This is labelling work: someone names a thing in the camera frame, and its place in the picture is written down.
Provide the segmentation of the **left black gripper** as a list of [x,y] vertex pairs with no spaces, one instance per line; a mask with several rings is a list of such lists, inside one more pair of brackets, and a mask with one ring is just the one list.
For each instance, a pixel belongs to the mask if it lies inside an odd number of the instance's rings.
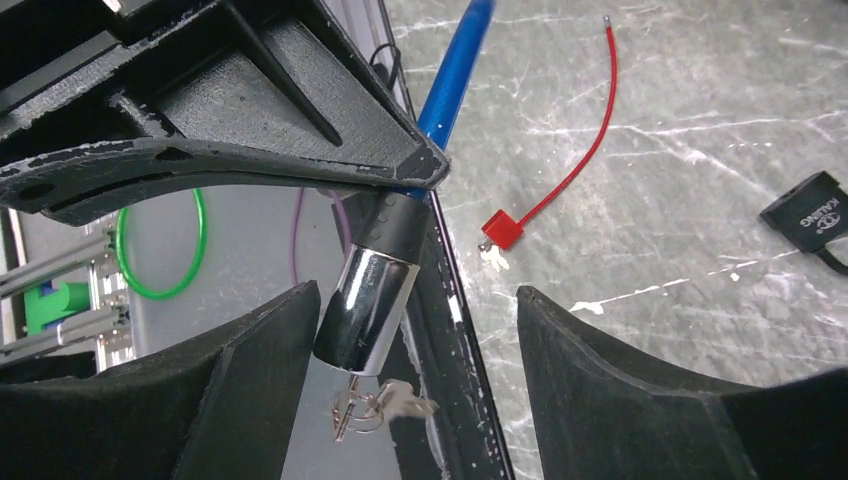
[[219,185],[432,189],[379,1],[4,1],[1,203],[81,226]]

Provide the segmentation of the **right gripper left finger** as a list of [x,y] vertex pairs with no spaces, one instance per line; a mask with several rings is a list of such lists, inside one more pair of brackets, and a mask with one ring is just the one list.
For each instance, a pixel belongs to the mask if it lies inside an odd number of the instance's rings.
[[279,478],[320,304],[309,281],[102,372],[86,353],[3,367],[2,477]]

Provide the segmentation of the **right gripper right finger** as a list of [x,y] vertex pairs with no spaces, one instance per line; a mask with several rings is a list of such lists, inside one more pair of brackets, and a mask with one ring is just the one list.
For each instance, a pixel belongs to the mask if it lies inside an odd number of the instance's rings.
[[531,286],[517,327],[548,479],[843,479],[847,371],[772,387],[703,375]]

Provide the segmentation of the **silver key bunch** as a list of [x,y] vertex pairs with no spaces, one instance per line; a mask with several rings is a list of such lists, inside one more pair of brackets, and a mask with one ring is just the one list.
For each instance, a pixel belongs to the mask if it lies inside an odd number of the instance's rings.
[[363,393],[358,390],[359,380],[351,375],[331,404],[335,442],[342,442],[347,433],[375,432],[396,418],[428,418],[440,408],[436,401],[416,395],[406,381],[388,379],[376,393]]

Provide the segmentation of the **blue cable lock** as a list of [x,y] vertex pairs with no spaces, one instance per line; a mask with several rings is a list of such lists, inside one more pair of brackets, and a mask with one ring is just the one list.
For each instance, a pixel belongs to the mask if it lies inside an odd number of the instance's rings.
[[[447,145],[495,10],[468,4],[418,116],[419,129]],[[375,377],[386,362],[406,308],[433,214],[425,189],[377,196],[346,255],[315,338],[314,356],[353,377]]]

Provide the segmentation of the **red cable lock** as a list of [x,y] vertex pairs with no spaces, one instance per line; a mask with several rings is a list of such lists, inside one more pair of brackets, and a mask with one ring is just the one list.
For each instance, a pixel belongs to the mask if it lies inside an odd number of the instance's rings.
[[552,207],[596,154],[609,127],[617,91],[617,47],[611,19],[558,38],[543,28],[521,50],[510,100],[498,119],[505,132],[476,184],[515,206],[483,224],[479,249],[507,251],[529,223]]

